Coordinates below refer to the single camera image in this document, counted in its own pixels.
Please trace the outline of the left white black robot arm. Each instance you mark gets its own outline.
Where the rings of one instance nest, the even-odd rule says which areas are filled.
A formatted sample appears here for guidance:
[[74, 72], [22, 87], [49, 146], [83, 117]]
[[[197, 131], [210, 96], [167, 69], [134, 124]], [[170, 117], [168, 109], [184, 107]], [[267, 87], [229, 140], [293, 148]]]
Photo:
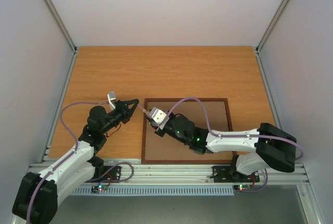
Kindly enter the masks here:
[[114, 101], [107, 112], [103, 103], [93, 103], [74, 146], [46, 169], [28, 172], [22, 178], [12, 213], [27, 223], [50, 223], [60, 204], [77, 187], [100, 181], [105, 175], [104, 161], [96, 155], [107, 140], [107, 132], [129, 122], [138, 104], [138, 99]]

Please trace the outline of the brown wooden picture frame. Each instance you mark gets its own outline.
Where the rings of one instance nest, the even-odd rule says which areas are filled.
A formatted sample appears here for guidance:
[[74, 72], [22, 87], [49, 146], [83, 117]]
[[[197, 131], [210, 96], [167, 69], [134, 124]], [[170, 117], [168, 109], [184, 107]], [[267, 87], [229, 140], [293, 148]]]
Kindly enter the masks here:
[[[182, 127], [193, 129], [207, 129], [206, 117], [212, 130], [232, 131], [232, 121], [228, 99], [226, 98], [200, 98], [200, 102], [193, 99], [180, 103], [170, 115], [175, 118]], [[198, 154], [191, 150], [188, 145], [165, 134], [163, 137], [155, 133], [147, 118], [144, 118], [142, 154], [143, 164], [222, 164], [231, 163], [234, 151], [224, 151], [219, 153]]]

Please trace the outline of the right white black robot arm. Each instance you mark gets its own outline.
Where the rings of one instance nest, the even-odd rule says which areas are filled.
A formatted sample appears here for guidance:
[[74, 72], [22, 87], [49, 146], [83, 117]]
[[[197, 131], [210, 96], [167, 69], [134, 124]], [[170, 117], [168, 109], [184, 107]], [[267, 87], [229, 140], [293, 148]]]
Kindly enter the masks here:
[[165, 134], [198, 154], [239, 152], [230, 166], [234, 180], [267, 168], [291, 173], [296, 162], [296, 138], [270, 123], [248, 131], [221, 132], [196, 127], [182, 114], [156, 116], [150, 121], [155, 133]]

